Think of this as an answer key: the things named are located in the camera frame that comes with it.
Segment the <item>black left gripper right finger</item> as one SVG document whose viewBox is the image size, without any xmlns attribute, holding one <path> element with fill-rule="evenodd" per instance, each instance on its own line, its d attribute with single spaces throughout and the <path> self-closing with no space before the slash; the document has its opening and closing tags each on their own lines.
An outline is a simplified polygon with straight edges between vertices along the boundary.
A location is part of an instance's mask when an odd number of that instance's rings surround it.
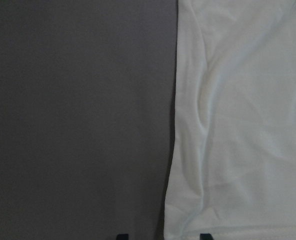
<svg viewBox="0 0 296 240">
<path fill-rule="evenodd" d="M 200 240 L 213 240 L 213 236 L 210 233 L 201 233 L 199 235 Z"/>
</svg>

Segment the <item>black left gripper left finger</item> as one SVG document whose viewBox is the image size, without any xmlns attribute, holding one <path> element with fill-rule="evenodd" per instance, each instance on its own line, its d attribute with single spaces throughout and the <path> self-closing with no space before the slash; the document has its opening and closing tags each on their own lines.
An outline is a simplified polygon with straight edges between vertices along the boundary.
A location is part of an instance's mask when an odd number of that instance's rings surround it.
<svg viewBox="0 0 296 240">
<path fill-rule="evenodd" d="M 128 233 L 120 233 L 116 236 L 115 240 L 129 240 Z"/>
</svg>

